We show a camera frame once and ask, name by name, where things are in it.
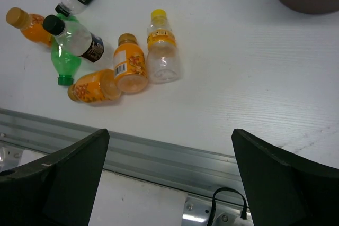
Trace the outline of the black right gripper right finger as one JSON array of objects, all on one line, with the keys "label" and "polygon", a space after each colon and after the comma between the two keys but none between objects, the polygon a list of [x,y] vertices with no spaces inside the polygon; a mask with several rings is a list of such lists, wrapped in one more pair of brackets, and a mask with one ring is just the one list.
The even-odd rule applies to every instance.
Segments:
[{"label": "black right gripper right finger", "polygon": [[338,225],[337,168],[243,129],[231,140],[254,225]]}]

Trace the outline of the clear bottle yellow cap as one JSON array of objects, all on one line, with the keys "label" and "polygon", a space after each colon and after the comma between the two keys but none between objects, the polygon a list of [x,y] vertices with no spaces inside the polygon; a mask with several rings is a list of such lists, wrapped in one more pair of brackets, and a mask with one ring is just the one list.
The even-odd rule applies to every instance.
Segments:
[{"label": "clear bottle yellow cap", "polygon": [[147,28],[147,49],[146,64],[151,83],[169,83],[180,78],[181,63],[176,38],[167,14],[162,9],[151,13]]}]

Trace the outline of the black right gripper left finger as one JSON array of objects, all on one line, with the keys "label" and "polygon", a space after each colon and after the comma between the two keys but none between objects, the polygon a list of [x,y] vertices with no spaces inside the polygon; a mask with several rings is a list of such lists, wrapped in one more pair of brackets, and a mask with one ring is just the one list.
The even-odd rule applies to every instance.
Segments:
[{"label": "black right gripper left finger", "polygon": [[109,139],[100,129],[1,172],[1,225],[88,225]]}]

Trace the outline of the orange juice bottle barcode label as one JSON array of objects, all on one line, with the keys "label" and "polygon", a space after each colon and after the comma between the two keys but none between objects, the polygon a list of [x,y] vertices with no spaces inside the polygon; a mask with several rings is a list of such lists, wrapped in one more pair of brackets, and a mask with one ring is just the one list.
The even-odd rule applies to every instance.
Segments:
[{"label": "orange juice bottle barcode label", "polygon": [[145,56],[133,34],[124,33],[118,38],[113,56],[114,82],[125,93],[138,93],[146,88],[148,74]]}]

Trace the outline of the orange juice bottle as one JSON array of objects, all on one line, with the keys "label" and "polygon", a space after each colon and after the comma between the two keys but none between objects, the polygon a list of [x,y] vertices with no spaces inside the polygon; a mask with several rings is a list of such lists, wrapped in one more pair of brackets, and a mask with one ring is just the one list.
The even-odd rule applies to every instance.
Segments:
[{"label": "orange juice bottle", "polygon": [[114,71],[104,69],[82,76],[67,94],[75,102],[100,103],[119,99],[121,91],[114,83]]},{"label": "orange juice bottle", "polygon": [[13,7],[7,12],[6,21],[12,27],[20,30],[28,40],[43,44],[48,48],[51,46],[52,35],[43,28],[43,16]]}]

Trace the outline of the green plastic bottle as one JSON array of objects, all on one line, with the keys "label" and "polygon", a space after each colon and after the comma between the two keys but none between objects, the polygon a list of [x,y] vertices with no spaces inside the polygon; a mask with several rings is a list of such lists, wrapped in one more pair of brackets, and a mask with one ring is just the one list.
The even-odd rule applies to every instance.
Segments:
[{"label": "green plastic bottle", "polygon": [[58,73],[58,85],[70,86],[81,66],[81,58],[63,50],[54,37],[51,38],[51,61]]}]

